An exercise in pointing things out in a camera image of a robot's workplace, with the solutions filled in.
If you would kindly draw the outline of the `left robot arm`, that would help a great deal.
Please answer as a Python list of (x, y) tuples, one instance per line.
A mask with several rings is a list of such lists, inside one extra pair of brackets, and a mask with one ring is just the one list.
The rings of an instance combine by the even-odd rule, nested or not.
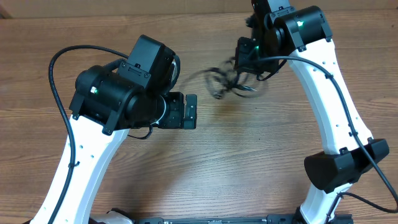
[(71, 114), (61, 109), (68, 137), (47, 196), (33, 223), (132, 223), (114, 208), (92, 215), (104, 174), (132, 129), (195, 129), (197, 96), (174, 91), (178, 55), (146, 35), (129, 55), (82, 71)]

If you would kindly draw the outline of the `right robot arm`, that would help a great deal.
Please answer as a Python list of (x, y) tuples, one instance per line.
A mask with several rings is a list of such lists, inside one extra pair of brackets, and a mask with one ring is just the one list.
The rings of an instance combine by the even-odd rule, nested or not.
[(311, 185), (292, 215), (269, 215), (267, 223), (351, 223), (335, 215), (349, 188), (389, 153), (384, 139), (374, 139), (350, 97), (335, 53), (333, 33), (317, 6), (297, 10), (288, 1), (253, 1), (247, 20), (251, 38), (236, 47), (235, 70), (265, 80), (289, 64), (300, 80), (316, 117), (322, 152), (304, 167)]

